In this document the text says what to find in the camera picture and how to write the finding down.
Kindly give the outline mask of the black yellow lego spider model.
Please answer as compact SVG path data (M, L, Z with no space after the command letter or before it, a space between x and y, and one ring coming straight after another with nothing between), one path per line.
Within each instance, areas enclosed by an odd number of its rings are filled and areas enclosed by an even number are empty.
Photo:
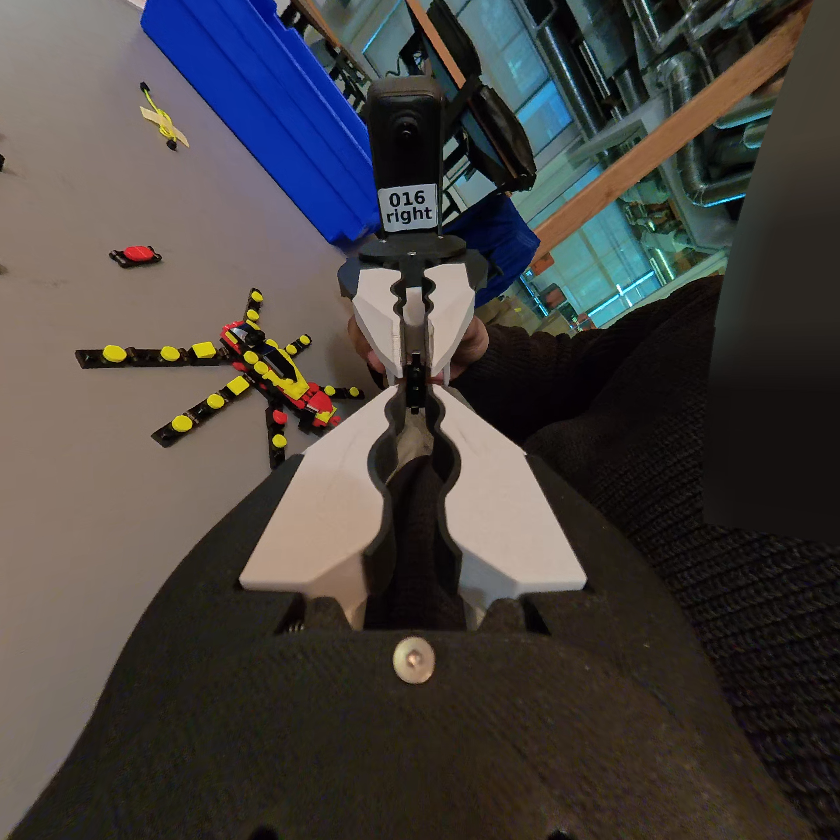
M186 349L171 345L137 349L110 344L102 349L77 350L75 356L81 368L91 370L231 367L236 377L157 429L152 438L169 448L242 395L255 392L266 399L269 467L277 469L286 459L287 410L298 418L300 430L320 434L341 423L336 401L359 401L364 393L355 386L320 386L307 379L296 358L311 345L311 337L303 333L284 346L268 339L259 324L263 300L259 289L250 289L243 318L223 326L219 344L200 342Z

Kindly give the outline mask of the pale yellow tape strip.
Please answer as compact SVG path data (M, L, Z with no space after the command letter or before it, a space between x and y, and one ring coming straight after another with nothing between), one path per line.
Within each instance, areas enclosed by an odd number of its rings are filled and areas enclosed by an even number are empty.
M166 146L172 151L177 151L181 145L189 148L190 144L185 135L174 126L172 119L167 112L159 108L140 107L143 118L155 123L160 133L165 137Z

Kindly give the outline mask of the small black lego piece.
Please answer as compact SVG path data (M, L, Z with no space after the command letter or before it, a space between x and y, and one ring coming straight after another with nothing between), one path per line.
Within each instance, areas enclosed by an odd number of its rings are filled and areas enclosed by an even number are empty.
M427 366L424 354L414 351L403 366L406 388L406 408L413 415L419 414L426 404Z

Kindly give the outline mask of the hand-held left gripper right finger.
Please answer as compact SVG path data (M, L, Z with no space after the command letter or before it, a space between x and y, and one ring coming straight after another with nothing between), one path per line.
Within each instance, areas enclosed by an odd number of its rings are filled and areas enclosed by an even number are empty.
M524 451L450 391L433 394L443 409L440 433L458 457L444 515L474 625L501 599L583 590L586 574Z

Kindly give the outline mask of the wooden beam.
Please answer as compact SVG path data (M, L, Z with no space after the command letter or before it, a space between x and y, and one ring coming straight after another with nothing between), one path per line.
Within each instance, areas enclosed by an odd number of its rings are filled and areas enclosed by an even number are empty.
M749 53L538 226L535 233L540 245L532 261L534 272L539 273L537 264L553 248L787 66L811 7L812 2L799 3Z

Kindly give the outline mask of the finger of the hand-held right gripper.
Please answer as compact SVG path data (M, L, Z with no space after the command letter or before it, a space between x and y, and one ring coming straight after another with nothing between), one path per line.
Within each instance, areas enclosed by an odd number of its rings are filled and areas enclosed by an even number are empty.
M402 280L397 269L360 269L354 295L354 316L374 354L384 365L389 385L403 378L403 322L394 288Z
M474 317L475 291L464 262L428 268L427 279L433 285L427 294L427 367L447 385L452 359Z

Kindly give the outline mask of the metal ventilation ducts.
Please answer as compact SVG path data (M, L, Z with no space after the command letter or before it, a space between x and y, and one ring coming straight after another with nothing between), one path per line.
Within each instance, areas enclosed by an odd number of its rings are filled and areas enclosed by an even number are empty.
M530 36L560 101L570 114L576 140L553 154L552 203L572 186L573 172L592 163L606 168L641 138L639 131L599 151L580 153L610 128L623 126L651 101L664 115L675 113L747 55L797 2L522 2ZM739 218L758 151L741 134L766 124L784 69L730 108L688 143L669 165L667 186L676 203Z

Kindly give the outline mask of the person's right hand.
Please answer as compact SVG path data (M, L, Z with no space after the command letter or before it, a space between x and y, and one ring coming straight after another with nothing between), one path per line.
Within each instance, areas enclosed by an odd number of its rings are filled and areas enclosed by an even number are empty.
M382 361L373 351L368 340L359 328L354 316L350 316L347 324L347 332L356 353L367 364L371 376L376 383L383 387L402 384L404 379L390 379ZM465 395L456 382L466 370L475 362L478 362L489 346L489 335L486 325L477 317L473 317L465 334L455 351L450 362L450 381L448 389L456 391L462 396Z

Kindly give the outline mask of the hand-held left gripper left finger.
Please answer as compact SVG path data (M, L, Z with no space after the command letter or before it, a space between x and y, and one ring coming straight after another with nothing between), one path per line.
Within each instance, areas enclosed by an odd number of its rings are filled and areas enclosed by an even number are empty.
M330 597L355 630L395 565L392 499L404 390L388 387L288 468L289 478L239 576L246 590Z

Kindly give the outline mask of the person's right forearm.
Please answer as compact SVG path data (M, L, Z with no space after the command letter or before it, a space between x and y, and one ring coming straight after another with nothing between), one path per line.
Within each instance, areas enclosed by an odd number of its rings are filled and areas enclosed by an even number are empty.
M496 430L547 459L698 439L722 282L694 280L573 336L487 327L486 348L453 386Z

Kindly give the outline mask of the blue plastic bin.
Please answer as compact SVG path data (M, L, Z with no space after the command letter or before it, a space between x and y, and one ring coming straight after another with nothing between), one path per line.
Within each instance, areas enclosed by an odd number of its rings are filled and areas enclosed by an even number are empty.
M141 26L325 239L379 227L367 129L275 2L148 1Z
M443 227L445 235L462 238L469 249L488 262L486 285L476 293L480 308L500 297L529 268L539 237L520 215L509 196L492 192Z

